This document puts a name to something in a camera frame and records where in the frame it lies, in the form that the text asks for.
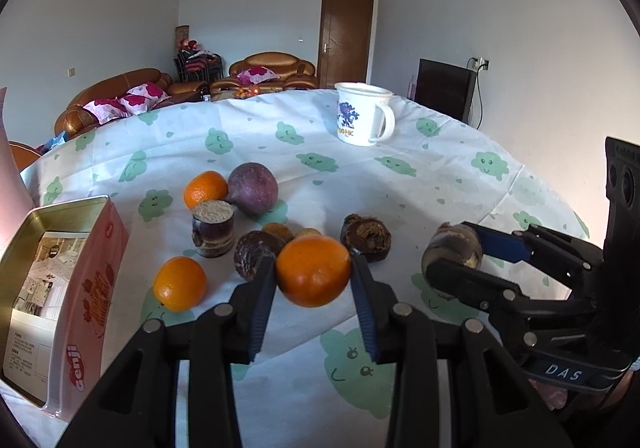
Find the person's right hand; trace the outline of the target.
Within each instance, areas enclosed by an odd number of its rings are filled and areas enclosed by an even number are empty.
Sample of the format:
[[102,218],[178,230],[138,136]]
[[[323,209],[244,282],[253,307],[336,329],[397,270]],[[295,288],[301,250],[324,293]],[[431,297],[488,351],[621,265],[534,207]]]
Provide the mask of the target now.
[[[599,395],[579,394],[578,397],[582,399],[579,408],[606,408],[617,404],[623,399],[638,374],[638,371],[629,370],[614,390],[610,390],[608,393]],[[566,388],[556,387],[533,379],[529,379],[528,382],[537,390],[537,393],[550,410],[562,409],[566,406],[568,400],[568,390]]]

